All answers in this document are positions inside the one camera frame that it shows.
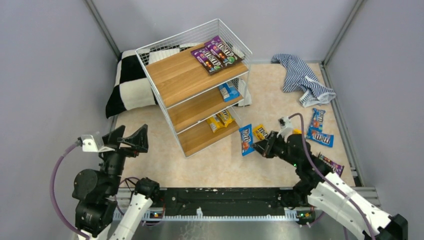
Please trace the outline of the yellow candy bag front up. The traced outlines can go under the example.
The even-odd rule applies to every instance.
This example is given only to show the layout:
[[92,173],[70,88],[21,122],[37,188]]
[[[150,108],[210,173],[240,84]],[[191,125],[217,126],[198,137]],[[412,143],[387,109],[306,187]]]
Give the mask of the yellow candy bag front up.
[[269,135],[263,124],[259,124],[252,129],[253,135],[260,141],[266,139]]

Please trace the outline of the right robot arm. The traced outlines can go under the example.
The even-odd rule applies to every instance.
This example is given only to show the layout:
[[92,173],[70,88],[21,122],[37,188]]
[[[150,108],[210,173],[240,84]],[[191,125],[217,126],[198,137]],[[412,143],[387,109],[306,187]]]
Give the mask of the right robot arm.
[[295,167],[299,182],[293,187],[300,201],[317,207],[358,240],[407,240],[408,221],[370,203],[310,151],[301,134],[288,138],[271,131],[267,138],[251,144],[265,158],[279,158]]

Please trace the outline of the blue candy bag floor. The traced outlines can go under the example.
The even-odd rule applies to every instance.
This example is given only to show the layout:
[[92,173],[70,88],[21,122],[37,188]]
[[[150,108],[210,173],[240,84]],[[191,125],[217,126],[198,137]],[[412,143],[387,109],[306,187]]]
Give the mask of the blue candy bag floor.
[[248,124],[239,128],[240,138],[241,138],[241,155],[244,157],[254,152],[253,148],[253,129],[252,125]]

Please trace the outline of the yellow candy bag up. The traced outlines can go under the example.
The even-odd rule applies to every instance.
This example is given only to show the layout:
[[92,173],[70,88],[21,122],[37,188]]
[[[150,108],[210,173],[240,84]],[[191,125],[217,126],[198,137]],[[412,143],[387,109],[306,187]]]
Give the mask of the yellow candy bag up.
[[302,131],[300,129],[295,128],[295,129],[293,129],[292,133],[293,134],[302,134]]
[[259,124],[252,129],[253,135],[260,141],[266,139],[269,135],[263,124]]

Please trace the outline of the yellow candy bag back up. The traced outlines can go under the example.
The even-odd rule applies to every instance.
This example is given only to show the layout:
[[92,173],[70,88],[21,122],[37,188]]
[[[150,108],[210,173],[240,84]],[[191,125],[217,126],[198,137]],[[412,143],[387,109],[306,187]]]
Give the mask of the yellow candy bag back up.
[[292,133],[293,134],[302,134],[302,131],[300,129],[295,128],[295,129],[293,129]]

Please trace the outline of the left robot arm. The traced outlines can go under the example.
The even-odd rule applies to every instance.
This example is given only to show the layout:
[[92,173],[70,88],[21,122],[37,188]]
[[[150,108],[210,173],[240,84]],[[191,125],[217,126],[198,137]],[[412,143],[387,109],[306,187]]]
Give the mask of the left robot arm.
[[128,137],[126,127],[119,126],[108,134],[83,134],[78,144],[83,152],[97,153],[102,162],[99,169],[84,169],[74,179],[72,197],[78,200],[75,227],[89,240],[130,240],[146,211],[158,199],[160,185],[147,177],[135,183],[127,211],[111,236],[108,235],[113,213],[118,206],[111,198],[119,191],[127,158],[135,158],[149,150],[148,125],[142,125]]

